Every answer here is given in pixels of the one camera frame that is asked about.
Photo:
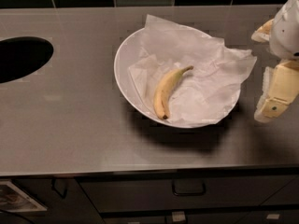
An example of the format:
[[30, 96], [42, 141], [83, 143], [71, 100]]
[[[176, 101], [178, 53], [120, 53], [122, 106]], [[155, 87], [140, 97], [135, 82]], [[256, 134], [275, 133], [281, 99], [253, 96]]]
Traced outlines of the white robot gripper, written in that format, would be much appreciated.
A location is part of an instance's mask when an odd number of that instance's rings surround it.
[[263, 73], [263, 94], [254, 118], [270, 122], [281, 116], [299, 95], [299, 0], [288, 0], [274, 20], [269, 20], [251, 36], [256, 42], [268, 42], [271, 52], [285, 59]]

